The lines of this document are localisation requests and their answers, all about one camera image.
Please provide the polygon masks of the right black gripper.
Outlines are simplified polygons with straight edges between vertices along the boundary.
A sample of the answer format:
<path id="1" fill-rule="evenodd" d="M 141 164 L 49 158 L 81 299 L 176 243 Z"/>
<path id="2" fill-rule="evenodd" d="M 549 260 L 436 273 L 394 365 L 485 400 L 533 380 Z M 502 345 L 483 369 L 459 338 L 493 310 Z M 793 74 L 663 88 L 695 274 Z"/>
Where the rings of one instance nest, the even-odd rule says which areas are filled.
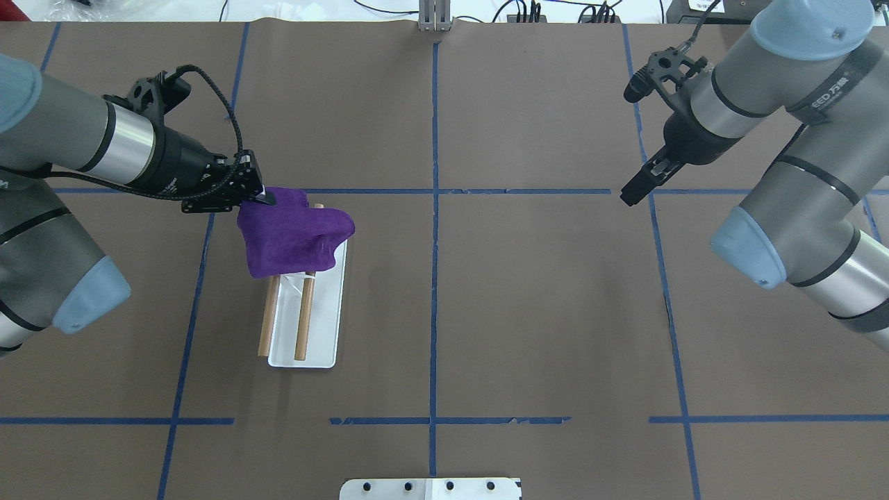
<path id="1" fill-rule="evenodd" d="M 620 199 L 635 206 L 686 165 L 708 165 L 736 145 L 738 138 L 709 132 L 695 118 L 672 115 L 663 126 L 664 145 L 620 190 Z"/>

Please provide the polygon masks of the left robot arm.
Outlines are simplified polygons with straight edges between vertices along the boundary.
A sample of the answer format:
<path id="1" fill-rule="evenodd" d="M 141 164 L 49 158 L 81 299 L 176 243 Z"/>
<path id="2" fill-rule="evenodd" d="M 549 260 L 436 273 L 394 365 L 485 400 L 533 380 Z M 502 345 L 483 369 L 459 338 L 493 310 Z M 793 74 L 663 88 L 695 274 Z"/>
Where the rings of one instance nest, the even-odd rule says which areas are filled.
<path id="1" fill-rule="evenodd" d="M 195 73 L 225 107 L 235 133 L 225 156 L 166 126 Z M 77 333 L 124 303 L 131 287 L 50 180 L 175 201 L 184 213 L 226 213 L 276 197 L 242 145 L 231 102 L 206 71 L 181 65 L 97 96 L 2 56 L 1 349 L 7 356 L 48 327 Z"/>

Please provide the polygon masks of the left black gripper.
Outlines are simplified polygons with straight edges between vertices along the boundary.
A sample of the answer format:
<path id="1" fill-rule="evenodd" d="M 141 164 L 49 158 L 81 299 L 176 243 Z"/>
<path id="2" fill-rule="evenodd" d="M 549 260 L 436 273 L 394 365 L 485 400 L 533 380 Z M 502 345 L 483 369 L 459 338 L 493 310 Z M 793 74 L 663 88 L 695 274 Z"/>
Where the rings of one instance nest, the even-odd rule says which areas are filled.
<path id="1" fill-rule="evenodd" d="M 142 173 L 142 191 L 181 200 L 185 213 L 228 212 L 244 201 L 275 206 L 266 191 L 256 156 L 245 149 L 234 158 L 206 151 L 197 140 L 165 128 L 158 148 Z"/>

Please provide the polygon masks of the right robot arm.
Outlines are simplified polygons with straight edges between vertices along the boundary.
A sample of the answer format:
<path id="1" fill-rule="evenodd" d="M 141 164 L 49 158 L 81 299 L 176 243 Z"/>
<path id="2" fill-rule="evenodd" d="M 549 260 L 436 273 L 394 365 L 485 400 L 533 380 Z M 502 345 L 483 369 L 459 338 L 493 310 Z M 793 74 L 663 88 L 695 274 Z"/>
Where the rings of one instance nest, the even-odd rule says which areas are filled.
<path id="1" fill-rule="evenodd" d="M 887 175 L 887 51 L 870 1 L 774 1 L 712 65 L 655 51 L 624 98 L 670 107 L 664 145 L 622 188 L 634 206 L 686 165 L 708 165 L 778 110 L 799 127 L 711 238 L 760 288 L 791 284 L 839 324 L 887 349 L 887 246 L 847 213 Z"/>

